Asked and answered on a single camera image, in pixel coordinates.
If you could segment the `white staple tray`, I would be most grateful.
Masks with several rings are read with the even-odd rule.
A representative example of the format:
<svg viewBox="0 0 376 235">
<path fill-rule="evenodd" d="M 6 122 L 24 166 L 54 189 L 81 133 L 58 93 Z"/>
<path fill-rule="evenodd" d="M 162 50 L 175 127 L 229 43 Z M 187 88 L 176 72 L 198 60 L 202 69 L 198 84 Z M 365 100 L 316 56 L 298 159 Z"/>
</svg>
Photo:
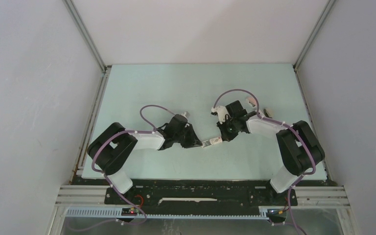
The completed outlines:
<svg viewBox="0 0 376 235">
<path fill-rule="evenodd" d="M 206 141 L 202 141 L 202 147 L 205 148 L 205 147 L 208 147 L 208 146 L 211 146 L 211 142 L 210 140 L 206 140 Z"/>
</svg>

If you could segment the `pink stapler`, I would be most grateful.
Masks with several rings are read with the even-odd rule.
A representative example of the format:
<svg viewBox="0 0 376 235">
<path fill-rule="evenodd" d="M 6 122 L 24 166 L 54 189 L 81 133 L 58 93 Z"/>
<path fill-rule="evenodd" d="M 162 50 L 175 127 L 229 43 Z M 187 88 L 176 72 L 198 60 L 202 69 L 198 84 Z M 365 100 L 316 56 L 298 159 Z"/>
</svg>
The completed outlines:
<svg viewBox="0 0 376 235">
<path fill-rule="evenodd" d="M 248 96 L 248 97 L 246 98 L 246 101 L 248 102 L 248 104 L 249 104 L 251 107 L 253 107 L 253 108 L 256 108 L 256 107 L 257 107 L 257 102 L 256 102 L 256 100 L 255 100 L 253 97 Z"/>
</svg>

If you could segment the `beige stapler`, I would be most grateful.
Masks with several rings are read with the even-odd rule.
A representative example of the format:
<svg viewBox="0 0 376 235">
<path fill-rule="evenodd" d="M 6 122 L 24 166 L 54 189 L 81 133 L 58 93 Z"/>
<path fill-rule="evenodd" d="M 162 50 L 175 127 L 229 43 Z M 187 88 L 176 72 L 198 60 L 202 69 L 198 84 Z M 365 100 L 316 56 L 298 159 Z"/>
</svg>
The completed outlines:
<svg viewBox="0 0 376 235">
<path fill-rule="evenodd" d="M 274 114 L 273 114 L 273 111 L 272 111 L 271 109 L 269 109 L 269 108 L 264 108 L 264 109 L 263 109 L 263 113 L 264 113 L 264 115 L 265 115 L 267 118 L 271 118 L 271 119 L 273 119 Z"/>
</svg>

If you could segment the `small white staple box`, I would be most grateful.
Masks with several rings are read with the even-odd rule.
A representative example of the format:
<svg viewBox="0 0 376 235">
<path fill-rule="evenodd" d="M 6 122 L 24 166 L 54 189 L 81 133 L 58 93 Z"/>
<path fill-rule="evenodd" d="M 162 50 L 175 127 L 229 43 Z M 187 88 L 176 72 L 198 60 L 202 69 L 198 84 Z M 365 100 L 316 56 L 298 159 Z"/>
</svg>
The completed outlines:
<svg viewBox="0 0 376 235">
<path fill-rule="evenodd" d="M 217 138 L 209 139 L 209 142 L 210 142 L 210 145 L 216 145 L 216 144 L 222 143 L 223 140 L 221 137 L 217 137 Z"/>
</svg>

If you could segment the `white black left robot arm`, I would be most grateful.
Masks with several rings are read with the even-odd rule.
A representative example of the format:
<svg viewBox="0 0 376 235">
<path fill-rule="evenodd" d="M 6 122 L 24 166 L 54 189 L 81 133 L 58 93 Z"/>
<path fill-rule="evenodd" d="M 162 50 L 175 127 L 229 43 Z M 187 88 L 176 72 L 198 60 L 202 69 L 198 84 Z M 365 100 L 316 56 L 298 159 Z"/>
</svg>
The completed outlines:
<svg viewBox="0 0 376 235">
<path fill-rule="evenodd" d="M 152 131 L 127 130 L 114 122 L 90 143 L 87 154 L 92 159 L 92 170 L 101 173 L 111 187 L 116 188 L 118 200 L 129 204 L 135 198 L 135 190 L 123 166 L 131 153 L 145 149 L 166 150 L 175 143 L 185 149 L 202 146 L 187 117 L 180 114 Z"/>
</svg>

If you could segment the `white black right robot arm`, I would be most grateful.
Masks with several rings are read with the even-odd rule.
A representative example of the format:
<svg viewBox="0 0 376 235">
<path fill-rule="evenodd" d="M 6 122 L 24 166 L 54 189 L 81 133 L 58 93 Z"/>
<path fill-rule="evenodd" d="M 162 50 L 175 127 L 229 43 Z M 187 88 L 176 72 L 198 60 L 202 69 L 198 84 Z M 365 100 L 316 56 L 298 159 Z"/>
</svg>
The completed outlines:
<svg viewBox="0 0 376 235">
<path fill-rule="evenodd" d="M 292 125 L 268 118 L 261 111 L 247 112 L 240 101 L 216 106 L 211 114 L 218 117 L 217 127 L 223 141 L 232 141 L 240 132 L 274 137 L 283 166 L 267 183 L 265 198 L 272 205 L 285 198 L 285 191 L 306 173 L 315 171 L 325 152 L 309 124 L 300 120 Z"/>
</svg>

